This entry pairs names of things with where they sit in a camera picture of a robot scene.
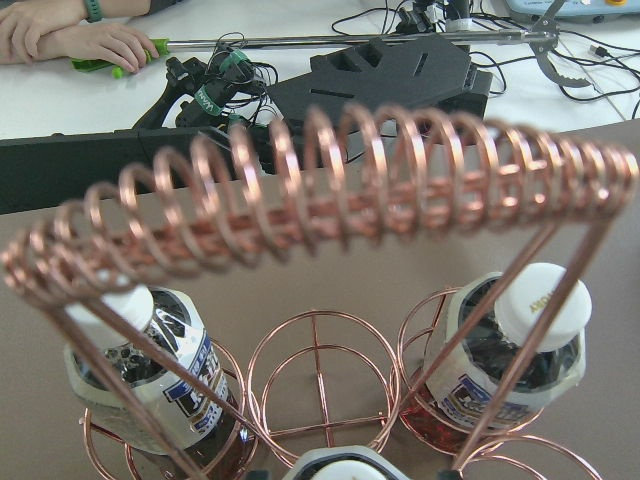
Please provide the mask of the person's left hand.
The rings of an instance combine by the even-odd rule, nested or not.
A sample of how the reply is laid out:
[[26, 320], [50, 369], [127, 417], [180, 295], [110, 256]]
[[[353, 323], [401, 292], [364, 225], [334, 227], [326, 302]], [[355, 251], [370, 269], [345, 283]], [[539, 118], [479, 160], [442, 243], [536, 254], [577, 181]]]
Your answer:
[[1, 10], [1, 63], [32, 63], [41, 38], [88, 17], [84, 1], [17, 1]]

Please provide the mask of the person's right hand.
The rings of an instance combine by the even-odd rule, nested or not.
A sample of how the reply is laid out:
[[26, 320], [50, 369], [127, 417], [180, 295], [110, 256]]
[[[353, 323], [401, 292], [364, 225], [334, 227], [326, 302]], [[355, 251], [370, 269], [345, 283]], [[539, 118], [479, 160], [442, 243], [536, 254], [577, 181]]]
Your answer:
[[160, 56], [156, 46], [143, 32], [120, 23], [82, 24], [66, 27], [41, 37], [35, 60], [67, 57], [79, 60], [103, 60], [129, 73], [137, 73], [149, 58]]

